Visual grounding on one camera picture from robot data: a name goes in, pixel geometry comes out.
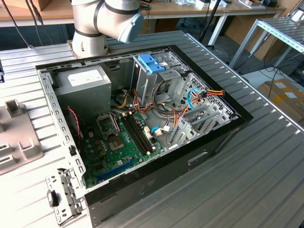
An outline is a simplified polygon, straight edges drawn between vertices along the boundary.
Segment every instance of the gray robot arm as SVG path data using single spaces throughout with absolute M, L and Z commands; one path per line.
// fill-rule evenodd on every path
M 138 0 L 72 0 L 72 5 L 72 47 L 80 57 L 106 54 L 106 35 L 130 43 L 143 26 Z

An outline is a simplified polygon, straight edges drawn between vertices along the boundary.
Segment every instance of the aluminum table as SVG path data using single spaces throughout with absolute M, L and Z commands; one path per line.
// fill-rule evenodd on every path
M 257 19 L 251 27 L 250 31 L 248 32 L 247 36 L 245 37 L 243 43 L 237 50 L 236 54 L 234 55 L 232 61 L 230 62 L 229 66 L 231 68 L 233 68 L 237 63 L 238 59 L 242 55 L 243 51 L 245 50 L 247 44 L 251 40 L 258 27 L 264 29 L 264 32 L 255 44 L 255 46 L 252 48 L 250 53 L 254 53 L 256 51 L 256 49 L 261 45 L 261 43 L 265 39 L 267 33 L 270 33 L 271 35 L 275 36 L 276 38 L 289 45 L 289 48 L 276 62 L 275 66 L 278 66 L 283 61 L 288 52 L 293 48 L 299 51 L 300 53 L 304 52 L 303 24 L 294 22 L 290 18 Z
M 181 31 L 109 40 L 115 53 L 177 45 L 226 89 L 254 120 L 206 163 L 110 218 L 103 228 L 297 228 L 304 220 L 303 129 L 191 35 Z M 67 166 L 34 65 L 73 59 L 68 45 L 0 52 L 6 82 L 0 104 L 23 102 L 44 157 L 0 176 L 0 227 L 55 228 L 45 176 Z M 90 227 L 84 212 L 66 225 Z

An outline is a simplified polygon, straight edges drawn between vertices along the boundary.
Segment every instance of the red wire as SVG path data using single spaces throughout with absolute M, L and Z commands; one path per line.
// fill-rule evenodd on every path
M 77 130 L 78 130 L 79 152 L 80 152 L 80 140 L 81 140 L 81 137 L 80 137 L 79 121 L 78 121 L 76 113 L 71 108 L 67 108 L 67 109 L 73 114 L 73 116 L 75 117 L 75 120 L 76 120 Z

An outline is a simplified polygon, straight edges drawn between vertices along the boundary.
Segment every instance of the side panel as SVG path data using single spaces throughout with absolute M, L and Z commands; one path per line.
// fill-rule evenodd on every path
M 219 138 L 199 147 L 198 149 L 188 153 L 187 155 L 169 163 L 168 165 L 158 169 L 157 171 L 141 178 L 140 180 L 118 190 L 116 193 L 103 197 L 100 193 L 104 188 L 107 191 L 108 185 L 100 187 L 90 194 L 99 197 L 98 202 L 90 203 L 90 196 L 85 195 L 89 205 L 89 214 L 92 221 L 92 226 L 96 227 L 102 222 L 106 221 L 113 215 L 123 211 L 127 207 L 133 205 L 154 191 L 169 184 L 173 180 L 179 178 L 188 171 L 194 169 L 198 165 L 205 162 L 208 158 L 216 154 L 215 150 L 222 142 L 227 142 L 230 139 L 231 133 L 222 135 Z

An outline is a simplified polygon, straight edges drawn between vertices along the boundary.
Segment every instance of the metal bracket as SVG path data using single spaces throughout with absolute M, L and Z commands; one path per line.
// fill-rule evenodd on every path
M 46 177 L 46 182 L 49 205 L 54 208 L 59 226 L 81 215 L 86 203 L 84 197 L 76 198 L 74 189 L 79 188 L 79 184 L 73 169 L 58 169 L 57 173 Z

